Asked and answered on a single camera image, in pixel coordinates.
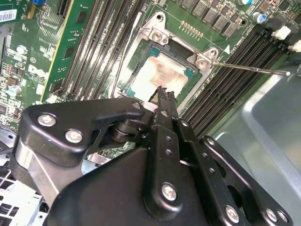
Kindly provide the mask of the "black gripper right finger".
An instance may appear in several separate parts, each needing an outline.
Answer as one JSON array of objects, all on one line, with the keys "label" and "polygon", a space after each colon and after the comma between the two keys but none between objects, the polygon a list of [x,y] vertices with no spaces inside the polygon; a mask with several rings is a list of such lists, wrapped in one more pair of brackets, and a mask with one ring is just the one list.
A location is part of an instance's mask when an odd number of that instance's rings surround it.
[{"label": "black gripper right finger", "polygon": [[178,116],[173,92],[166,95],[201,204],[211,226],[292,226],[288,212],[212,137],[197,139]]}]

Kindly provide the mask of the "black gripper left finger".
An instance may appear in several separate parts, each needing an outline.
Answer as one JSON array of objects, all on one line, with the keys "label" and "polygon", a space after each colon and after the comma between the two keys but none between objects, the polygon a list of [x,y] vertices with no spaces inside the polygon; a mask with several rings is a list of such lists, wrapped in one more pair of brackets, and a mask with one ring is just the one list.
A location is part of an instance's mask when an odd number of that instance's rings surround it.
[{"label": "black gripper left finger", "polygon": [[22,114],[13,157],[49,208],[67,182],[140,147],[178,147],[164,87],[150,111],[131,97],[33,105]]}]

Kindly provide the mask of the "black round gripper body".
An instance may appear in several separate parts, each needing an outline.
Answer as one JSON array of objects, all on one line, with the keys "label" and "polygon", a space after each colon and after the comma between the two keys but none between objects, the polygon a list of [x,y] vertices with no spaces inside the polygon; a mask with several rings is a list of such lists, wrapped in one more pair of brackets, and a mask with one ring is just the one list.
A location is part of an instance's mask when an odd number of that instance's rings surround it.
[{"label": "black round gripper body", "polygon": [[209,226],[178,147],[140,147],[67,182],[47,226]]}]

